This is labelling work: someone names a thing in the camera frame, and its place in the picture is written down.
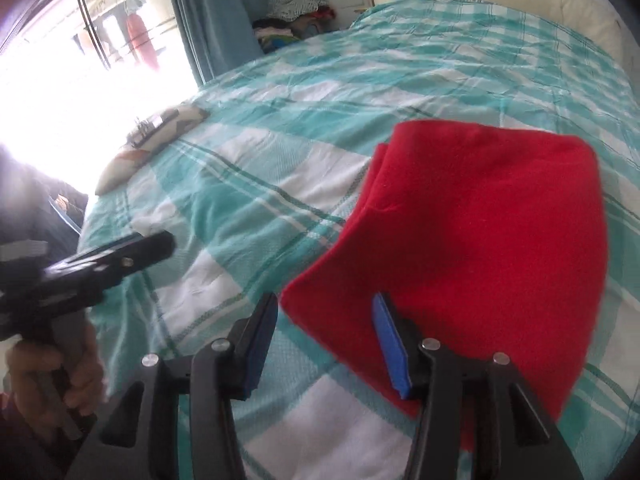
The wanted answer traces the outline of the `person's left hand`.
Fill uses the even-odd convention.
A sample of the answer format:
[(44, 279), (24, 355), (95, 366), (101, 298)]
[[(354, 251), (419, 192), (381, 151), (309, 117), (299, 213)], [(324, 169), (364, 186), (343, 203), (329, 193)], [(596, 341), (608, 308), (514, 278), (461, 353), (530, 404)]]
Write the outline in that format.
[(96, 414), (104, 398), (104, 369), (96, 331), (85, 322), (81, 357), (73, 370), (64, 370), (60, 350), (22, 339), (6, 354), (15, 407), (27, 426), (42, 440), (53, 440), (62, 426), (62, 413), (80, 417)]

